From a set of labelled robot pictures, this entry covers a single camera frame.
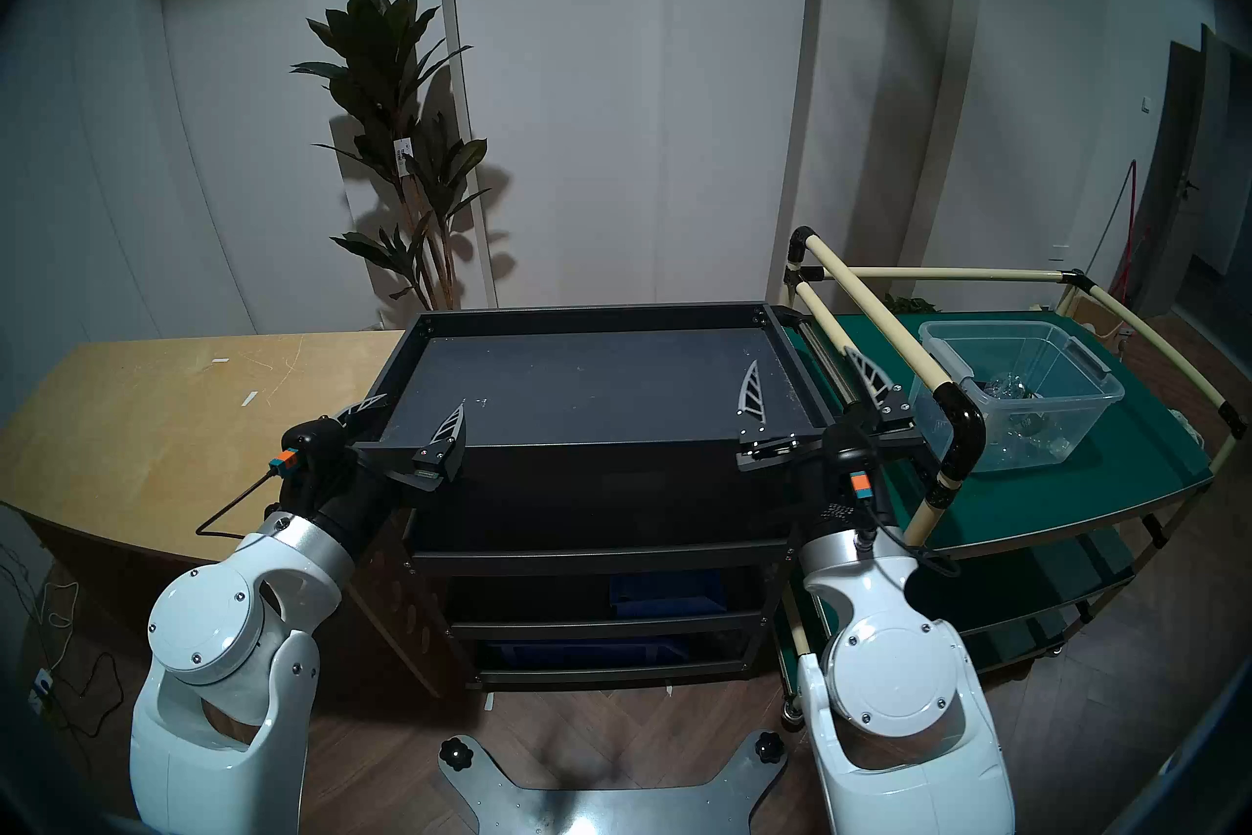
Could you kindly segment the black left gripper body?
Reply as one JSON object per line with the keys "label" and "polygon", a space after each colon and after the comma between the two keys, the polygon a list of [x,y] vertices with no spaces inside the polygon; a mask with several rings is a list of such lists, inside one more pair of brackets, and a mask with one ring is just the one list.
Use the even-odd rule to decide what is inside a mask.
{"label": "black left gripper body", "polygon": [[343,532],[366,533],[438,489],[434,446],[362,442],[310,459],[313,510]]}

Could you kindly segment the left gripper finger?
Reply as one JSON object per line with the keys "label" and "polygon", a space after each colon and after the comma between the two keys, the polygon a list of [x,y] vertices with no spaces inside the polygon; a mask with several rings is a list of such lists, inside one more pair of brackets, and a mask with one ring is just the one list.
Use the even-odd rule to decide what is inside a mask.
{"label": "left gripper finger", "polygon": [[413,454],[413,477],[422,486],[456,479],[466,448],[464,403],[456,406],[424,444]]}
{"label": "left gripper finger", "polygon": [[373,394],[346,406],[336,414],[336,421],[346,432],[367,432],[378,419],[386,419],[391,408],[391,394]]}

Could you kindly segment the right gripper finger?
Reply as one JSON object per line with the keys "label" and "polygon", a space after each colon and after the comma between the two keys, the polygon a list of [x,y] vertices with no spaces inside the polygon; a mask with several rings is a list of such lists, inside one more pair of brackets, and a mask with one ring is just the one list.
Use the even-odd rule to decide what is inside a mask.
{"label": "right gripper finger", "polygon": [[865,434],[903,434],[915,432],[913,406],[900,384],[855,347],[845,348],[853,401],[845,414]]}
{"label": "right gripper finger", "polygon": [[767,426],[765,397],[759,362],[754,359],[746,368],[736,401],[737,452],[736,467],[742,473],[782,466],[799,454],[799,439],[794,433],[771,437]]}

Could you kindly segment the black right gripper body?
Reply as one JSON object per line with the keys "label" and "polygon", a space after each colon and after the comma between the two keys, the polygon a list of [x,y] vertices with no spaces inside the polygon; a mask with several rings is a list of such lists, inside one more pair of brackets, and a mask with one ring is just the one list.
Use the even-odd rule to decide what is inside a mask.
{"label": "black right gripper body", "polygon": [[925,474],[925,441],[919,429],[870,437],[861,429],[825,429],[799,442],[790,462],[790,516],[805,540],[853,531],[871,541],[896,525],[888,493],[886,464],[906,461]]}

